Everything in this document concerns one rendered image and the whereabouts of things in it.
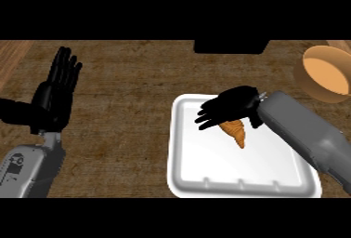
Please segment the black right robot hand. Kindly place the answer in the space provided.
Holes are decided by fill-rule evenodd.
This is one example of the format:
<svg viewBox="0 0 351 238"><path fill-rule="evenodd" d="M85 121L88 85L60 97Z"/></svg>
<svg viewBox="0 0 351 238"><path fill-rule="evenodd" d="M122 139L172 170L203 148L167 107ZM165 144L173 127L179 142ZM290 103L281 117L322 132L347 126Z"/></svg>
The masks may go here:
<svg viewBox="0 0 351 238"><path fill-rule="evenodd" d="M198 129L204 130L224 122L243 118L247 118L250 126L257 128L263 124L257 115L259 103L259 92L253 86L237 86L226 89L200 106L198 118L194 120L195 124L201 124Z"/></svg>

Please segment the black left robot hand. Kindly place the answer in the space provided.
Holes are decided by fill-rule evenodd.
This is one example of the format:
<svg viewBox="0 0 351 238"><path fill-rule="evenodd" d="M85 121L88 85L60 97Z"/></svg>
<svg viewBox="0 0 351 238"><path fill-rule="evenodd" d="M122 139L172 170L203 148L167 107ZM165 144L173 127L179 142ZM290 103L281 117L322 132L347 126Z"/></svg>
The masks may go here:
<svg viewBox="0 0 351 238"><path fill-rule="evenodd" d="M29 133L60 132L67 126L72 94L82 63L60 47L51 61L48 78L38 85L30 103L0 98L0 121L10 125L29 126Z"/></svg>

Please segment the orange-brown croissant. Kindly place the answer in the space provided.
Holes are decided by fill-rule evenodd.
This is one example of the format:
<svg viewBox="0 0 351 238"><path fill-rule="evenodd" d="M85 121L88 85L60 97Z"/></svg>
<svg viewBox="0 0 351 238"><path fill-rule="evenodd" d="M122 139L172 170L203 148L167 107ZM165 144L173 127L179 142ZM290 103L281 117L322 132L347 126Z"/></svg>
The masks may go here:
<svg viewBox="0 0 351 238"><path fill-rule="evenodd" d="M222 122L219 124L219 128L224 131L224 133L235 140L238 147L243 148L244 146L243 122L240 120Z"/></svg>

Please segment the white tray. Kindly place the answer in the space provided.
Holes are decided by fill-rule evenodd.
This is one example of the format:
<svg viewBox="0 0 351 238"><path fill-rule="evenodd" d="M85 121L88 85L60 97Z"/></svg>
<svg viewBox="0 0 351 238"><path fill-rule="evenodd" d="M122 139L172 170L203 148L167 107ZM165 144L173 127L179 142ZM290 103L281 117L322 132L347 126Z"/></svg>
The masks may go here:
<svg viewBox="0 0 351 238"><path fill-rule="evenodd" d="M212 126L194 123L213 97L182 94L172 101L166 185L181 198L318 198L315 169L266 126L243 122L243 145Z"/></svg>

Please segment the tan pot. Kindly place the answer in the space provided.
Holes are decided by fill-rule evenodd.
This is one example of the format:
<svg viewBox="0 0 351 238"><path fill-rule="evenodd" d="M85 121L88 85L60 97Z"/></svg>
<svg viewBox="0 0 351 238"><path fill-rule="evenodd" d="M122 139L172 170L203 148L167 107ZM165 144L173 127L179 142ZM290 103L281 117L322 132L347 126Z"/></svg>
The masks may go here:
<svg viewBox="0 0 351 238"><path fill-rule="evenodd" d="M311 98L325 103L351 99L351 54L331 46L312 46L296 61L293 78Z"/></svg>

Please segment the black appliance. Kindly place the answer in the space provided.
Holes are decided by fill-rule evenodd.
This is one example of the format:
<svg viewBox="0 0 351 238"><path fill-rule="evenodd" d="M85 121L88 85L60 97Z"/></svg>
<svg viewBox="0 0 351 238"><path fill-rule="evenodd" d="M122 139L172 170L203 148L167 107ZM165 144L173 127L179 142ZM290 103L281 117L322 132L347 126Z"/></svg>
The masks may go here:
<svg viewBox="0 0 351 238"><path fill-rule="evenodd" d="M266 40L195 40L193 51L197 54L260 54Z"/></svg>

